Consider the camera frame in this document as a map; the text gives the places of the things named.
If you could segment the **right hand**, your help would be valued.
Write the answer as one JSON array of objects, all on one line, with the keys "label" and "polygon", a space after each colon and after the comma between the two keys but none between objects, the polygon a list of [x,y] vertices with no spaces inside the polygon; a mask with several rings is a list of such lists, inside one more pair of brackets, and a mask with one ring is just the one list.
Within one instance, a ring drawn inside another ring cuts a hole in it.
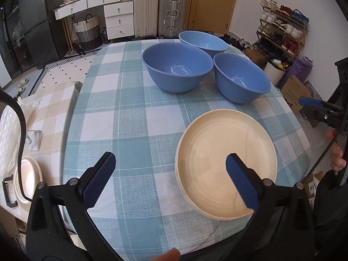
[{"label": "right hand", "polygon": [[334,141],[330,153],[330,166],[334,171],[341,171],[346,167],[347,163],[343,158],[343,154],[342,148]]}]

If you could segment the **left hand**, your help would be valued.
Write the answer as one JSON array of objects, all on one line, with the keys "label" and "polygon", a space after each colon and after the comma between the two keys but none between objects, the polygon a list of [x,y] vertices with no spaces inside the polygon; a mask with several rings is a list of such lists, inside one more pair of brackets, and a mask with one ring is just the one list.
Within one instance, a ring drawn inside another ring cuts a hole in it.
[{"label": "left hand", "polygon": [[151,259],[151,261],[179,261],[181,258],[181,253],[176,248],[169,250],[168,252],[156,256]]}]

